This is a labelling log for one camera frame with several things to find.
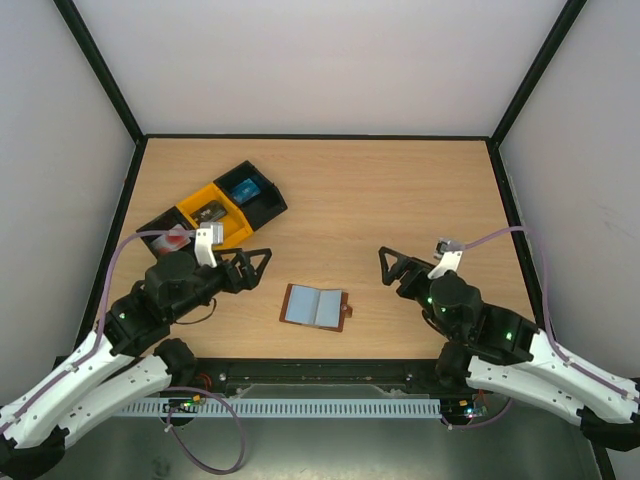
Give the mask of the brown leather card holder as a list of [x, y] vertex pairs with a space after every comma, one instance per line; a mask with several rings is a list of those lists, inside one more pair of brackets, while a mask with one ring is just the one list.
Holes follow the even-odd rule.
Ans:
[[281, 323], [342, 332], [353, 315], [349, 295], [339, 289], [288, 284], [279, 316]]

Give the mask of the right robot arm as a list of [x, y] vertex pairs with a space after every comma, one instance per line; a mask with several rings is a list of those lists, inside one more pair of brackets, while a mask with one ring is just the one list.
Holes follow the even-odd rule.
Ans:
[[384, 285], [417, 302], [446, 340], [436, 362], [445, 390], [505, 395], [553, 413], [590, 441], [627, 452], [639, 446], [639, 382], [604, 370], [556, 343], [513, 310], [490, 304], [457, 273], [462, 253], [440, 243], [438, 263], [379, 250]]

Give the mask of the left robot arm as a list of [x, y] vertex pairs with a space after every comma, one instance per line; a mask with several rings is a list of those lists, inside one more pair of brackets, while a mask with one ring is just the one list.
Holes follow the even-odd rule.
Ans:
[[126, 405], [167, 387], [184, 387], [197, 361], [170, 338], [174, 323], [217, 294], [254, 289], [270, 249], [221, 250], [216, 266], [186, 252], [161, 256], [129, 294], [112, 304], [103, 326], [38, 385], [1, 409], [1, 472], [35, 479], [65, 451]]

